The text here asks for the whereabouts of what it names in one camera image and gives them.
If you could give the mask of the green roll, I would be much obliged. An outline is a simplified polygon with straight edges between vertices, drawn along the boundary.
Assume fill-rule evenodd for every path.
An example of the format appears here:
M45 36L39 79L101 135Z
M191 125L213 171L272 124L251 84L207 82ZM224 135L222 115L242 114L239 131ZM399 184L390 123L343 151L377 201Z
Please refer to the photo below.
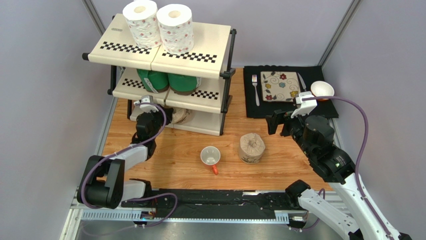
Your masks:
M170 88L178 95L190 95L200 85L202 78L181 74L168 73Z
M136 72L145 87L150 93L162 93L169 89L169 78L165 72L136 69Z

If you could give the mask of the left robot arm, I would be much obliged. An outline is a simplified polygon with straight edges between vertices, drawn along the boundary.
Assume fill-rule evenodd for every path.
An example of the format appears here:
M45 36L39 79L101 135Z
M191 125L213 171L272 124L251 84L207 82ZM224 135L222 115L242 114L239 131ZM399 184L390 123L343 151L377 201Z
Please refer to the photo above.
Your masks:
M154 155L155 139L172 118L173 109L155 104L153 110L136 118L136 132L128 147L108 156L90 156L79 184L77 201L92 209L115 209L124 201L141 201L148 181L125 181L125 172Z

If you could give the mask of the plain white paper towel roll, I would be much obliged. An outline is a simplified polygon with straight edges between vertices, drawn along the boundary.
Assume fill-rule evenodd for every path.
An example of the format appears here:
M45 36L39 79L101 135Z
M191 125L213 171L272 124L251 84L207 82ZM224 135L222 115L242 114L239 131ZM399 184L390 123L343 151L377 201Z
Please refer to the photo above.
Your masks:
M157 11L157 4L152 0L134 0L122 10L133 40L140 48L152 49L162 44Z

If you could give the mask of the green roll front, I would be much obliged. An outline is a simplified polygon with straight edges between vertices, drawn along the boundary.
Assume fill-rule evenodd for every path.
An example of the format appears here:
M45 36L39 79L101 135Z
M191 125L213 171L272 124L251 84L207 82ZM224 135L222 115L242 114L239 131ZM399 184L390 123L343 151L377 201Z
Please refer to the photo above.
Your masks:
M170 88L178 95L190 95L200 85L202 78L181 74L168 73Z

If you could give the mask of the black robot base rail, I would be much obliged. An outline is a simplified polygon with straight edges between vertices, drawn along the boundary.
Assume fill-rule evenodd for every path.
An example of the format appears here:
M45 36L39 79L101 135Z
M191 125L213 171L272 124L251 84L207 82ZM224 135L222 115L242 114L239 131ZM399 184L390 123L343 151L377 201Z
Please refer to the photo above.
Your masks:
M149 191L153 200L122 201L124 208L147 208L155 217L182 219L275 219L276 211L305 213L283 191L165 189Z

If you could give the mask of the brown roll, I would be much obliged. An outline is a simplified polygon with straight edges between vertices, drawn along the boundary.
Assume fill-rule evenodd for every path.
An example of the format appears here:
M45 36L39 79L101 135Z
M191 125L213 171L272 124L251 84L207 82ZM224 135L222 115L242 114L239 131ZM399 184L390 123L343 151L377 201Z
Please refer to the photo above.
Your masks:
M247 133L239 140L238 156L246 164L258 164L266 150L266 145L257 133Z
M194 117L194 112L191 109L174 107L172 113L172 124L184 124L191 121Z

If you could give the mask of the floral white paper towel roll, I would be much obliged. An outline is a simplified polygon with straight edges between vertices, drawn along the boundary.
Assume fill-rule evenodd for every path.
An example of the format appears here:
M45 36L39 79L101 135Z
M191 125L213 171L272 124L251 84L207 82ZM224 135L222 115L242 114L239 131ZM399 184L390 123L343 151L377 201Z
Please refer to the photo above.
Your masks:
M183 4L168 4L157 13L163 48L170 54L183 54L194 47L191 9Z

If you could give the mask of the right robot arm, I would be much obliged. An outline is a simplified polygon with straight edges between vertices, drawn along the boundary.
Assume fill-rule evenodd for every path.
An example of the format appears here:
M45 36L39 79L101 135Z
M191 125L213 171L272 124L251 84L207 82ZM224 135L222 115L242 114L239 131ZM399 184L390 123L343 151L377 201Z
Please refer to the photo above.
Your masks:
M328 183L344 202L350 215L321 198L302 180L289 185L287 199L293 207L316 215L344 240L409 240L407 233L399 232L385 218L381 226L373 213L375 203L369 208L357 186L355 163L351 157L334 144L335 130L323 116L291 117L292 111L276 110L266 116L268 133L273 135L283 125L281 136L290 136L306 155L313 171Z

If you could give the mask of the brown roll front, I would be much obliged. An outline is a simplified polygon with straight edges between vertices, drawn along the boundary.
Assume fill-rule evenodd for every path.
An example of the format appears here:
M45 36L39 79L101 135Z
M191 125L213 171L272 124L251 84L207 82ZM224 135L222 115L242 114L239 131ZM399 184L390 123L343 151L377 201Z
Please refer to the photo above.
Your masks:
M194 112L191 109L174 107L172 113L172 124L184 124L191 121L194 117Z

